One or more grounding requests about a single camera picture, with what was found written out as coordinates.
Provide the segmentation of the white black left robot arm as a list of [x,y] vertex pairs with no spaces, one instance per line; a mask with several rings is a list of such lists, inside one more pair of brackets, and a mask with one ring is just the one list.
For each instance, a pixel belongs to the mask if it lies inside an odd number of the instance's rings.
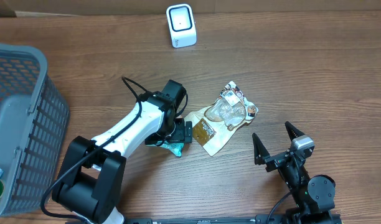
[[192,123],[176,113],[175,101],[138,101],[104,133],[76,137],[48,194],[82,223],[124,223],[117,209],[126,161],[142,143],[163,146],[192,141]]

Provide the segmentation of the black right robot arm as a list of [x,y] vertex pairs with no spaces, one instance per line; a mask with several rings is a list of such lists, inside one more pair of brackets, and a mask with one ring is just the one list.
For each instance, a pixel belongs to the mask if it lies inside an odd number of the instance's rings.
[[267,215],[257,215],[256,223],[341,223],[340,215],[333,215],[336,183],[328,175],[310,177],[304,167],[315,148],[313,139],[285,122],[290,147],[277,155],[270,155],[256,133],[252,134],[254,163],[265,165],[266,171],[278,171],[289,192]]

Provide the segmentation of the beige Pantree snack bag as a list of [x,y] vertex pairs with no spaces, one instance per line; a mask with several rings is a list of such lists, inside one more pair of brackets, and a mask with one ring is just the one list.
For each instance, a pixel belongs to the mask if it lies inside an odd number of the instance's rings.
[[236,130],[250,124],[257,113],[256,105],[247,100],[235,82],[230,81],[213,104],[190,112],[185,120],[192,123],[192,137],[208,155],[214,156]]

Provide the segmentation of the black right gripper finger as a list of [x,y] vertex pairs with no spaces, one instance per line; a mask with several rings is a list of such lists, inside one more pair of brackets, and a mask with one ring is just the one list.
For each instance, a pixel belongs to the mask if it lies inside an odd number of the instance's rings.
[[255,165],[265,164],[265,160],[270,157],[270,153],[263,145],[262,141],[256,133],[252,134],[253,147],[254,147],[254,163]]
[[285,128],[287,130],[290,141],[304,135],[302,131],[293,126],[289,121],[285,122]]

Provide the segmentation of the teal snack packet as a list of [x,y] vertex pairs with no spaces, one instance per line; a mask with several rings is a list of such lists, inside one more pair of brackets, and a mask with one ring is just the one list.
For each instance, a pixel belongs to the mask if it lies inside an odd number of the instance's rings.
[[168,143],[167,141],[161,145],[162,148],[168,149],[171,151],[176,157],[182,156],[182,149],[184,147],[184,143]]

